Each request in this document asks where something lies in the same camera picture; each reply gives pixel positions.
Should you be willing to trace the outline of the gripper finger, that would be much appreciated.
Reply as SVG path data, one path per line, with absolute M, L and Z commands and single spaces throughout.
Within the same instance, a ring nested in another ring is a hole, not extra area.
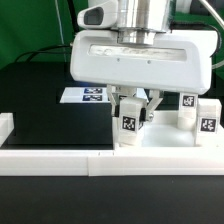
M 106 93 L 112 106 L 111 115 L 113 117 L 118 117 L 119 105 L 120 105 L 120 99 L 119 99 L 120 88 L 118 86 L 108 85 L 106 87 Z
M 153 121 L 154 111 L 159 106 L 164 97 L 164 92 L 160 90 L 145 90 L 149 103 L 146 107 L 146 120 Z

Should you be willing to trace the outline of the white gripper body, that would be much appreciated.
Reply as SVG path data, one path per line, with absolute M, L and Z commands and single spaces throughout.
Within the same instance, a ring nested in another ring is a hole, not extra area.
M 80 32 L 72 48 L 70 72 L 77 81 L 202 95 L 211 86 L 217 33 L 173 30 L 151 46 L 124 45 L 109 30 Z

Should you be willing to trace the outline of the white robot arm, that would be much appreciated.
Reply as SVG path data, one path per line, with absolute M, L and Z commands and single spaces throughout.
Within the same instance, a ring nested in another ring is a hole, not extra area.
M 78 14 L 72 47 L 77 81 L 105 84 L 114 116 L 119 87 L 202 95 L 211 86 L 219 34 L 173 20 L 178 0 L 106 0 Z

